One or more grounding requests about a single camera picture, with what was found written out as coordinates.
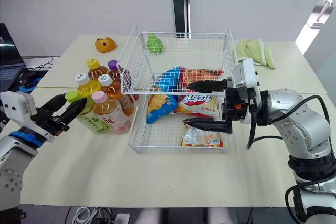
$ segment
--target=green bottle label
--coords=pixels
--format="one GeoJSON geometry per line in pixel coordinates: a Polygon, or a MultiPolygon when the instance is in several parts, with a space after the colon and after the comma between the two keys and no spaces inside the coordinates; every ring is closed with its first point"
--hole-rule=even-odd
{"type": "Polygon", "coordinates": [[[110,130],[107,124],[105,124],[93,111],[84,115],[78,115],[77,119],[95,133],[104,133],[110,130]]]}

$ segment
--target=blue snack bag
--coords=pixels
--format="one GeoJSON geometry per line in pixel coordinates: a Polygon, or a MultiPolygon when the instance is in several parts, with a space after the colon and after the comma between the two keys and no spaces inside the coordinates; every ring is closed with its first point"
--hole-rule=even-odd
{"type": "MultiPolygon", "coordinates": [[[[173,68],[162,74],[155,84],[156,91],[176,92],[179,88],[180,68],[173,68]]],[[[154,94],[148,98],[147,124],[155,122],[169,112],[177,109],[179,96],[171,94],[154,94]]]]}

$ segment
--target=orange toy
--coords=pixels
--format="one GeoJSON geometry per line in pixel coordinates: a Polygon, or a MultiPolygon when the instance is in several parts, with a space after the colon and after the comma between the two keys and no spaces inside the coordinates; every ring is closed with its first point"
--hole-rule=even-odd
{"type": "Polygon", "coordinates": [[[102,38],[97,39],[95,46],[99,52],[110,52],[110,51],[115,50],[115,48],[117,47],[117,44],[110,37],[106,37],[104,39],[102,38]]]}

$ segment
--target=laptop keyboard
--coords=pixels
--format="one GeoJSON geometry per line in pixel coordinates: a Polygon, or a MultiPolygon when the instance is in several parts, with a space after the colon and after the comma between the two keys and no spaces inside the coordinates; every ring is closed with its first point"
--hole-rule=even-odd
{"type": "Polygon", "coordinates": [[[12,80],[19,71],[20,71],[19,68],[1,69],[0,80],[2,81],[12,80]]]}

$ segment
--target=bottle label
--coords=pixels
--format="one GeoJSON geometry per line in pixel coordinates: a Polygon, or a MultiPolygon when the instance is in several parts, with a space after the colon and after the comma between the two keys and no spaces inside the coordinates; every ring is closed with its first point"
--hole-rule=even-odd
{"type": "Polygon", "coordinates": [[[112,113],[99,115],[99,117],[111,128],[113,132],[116,133],[125,133],[132,125],[130,119],[122,111],[120,103],[118,103],[112,113]]]}
{"type": "Polygon", "coordinates": [[[93,111],[90,111],[84,115],[78,115],[77,119],[95,133],[104,133],[110,130],[103,120],[100,119],[93,111]]]}
{"type": "Polygon", "coordinates": [[[131,103],[130,99],[126,95],[122,96],[122,98],[120,99],[120,104],[124,111],[131,110],[133,107],[133,104],[131,103]]]}

